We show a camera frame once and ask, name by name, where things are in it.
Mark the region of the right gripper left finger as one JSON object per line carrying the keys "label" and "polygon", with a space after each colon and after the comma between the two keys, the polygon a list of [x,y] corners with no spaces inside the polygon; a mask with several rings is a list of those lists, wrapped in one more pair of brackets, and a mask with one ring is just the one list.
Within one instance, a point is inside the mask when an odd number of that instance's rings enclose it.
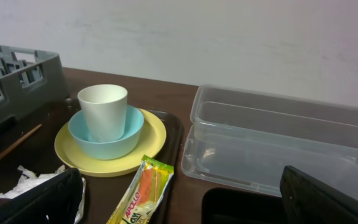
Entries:
{"label": "right gripper left finger", "polygon": [[83,194],[71,168],[0,206],[0,223],[74,223]]}

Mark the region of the yellow green snack wrapper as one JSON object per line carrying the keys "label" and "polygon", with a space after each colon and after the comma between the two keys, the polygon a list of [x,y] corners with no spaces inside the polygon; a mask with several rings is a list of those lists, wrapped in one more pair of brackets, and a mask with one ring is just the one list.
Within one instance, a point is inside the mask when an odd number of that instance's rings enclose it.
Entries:
{"label": "yellow green snack wrapper", "polygon": [[144,155],[130,186],[107,224],[148,224],[173,175],[173,166]]}

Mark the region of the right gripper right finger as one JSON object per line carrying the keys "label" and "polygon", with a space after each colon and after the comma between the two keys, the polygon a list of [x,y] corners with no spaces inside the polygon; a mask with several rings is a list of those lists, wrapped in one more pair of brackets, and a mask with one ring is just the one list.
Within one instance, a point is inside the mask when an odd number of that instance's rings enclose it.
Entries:
{"label": "right gripper right finger", "polygon": [[358,201],[293,167],[283,169],[280,192],[288,223],[358,224]]}

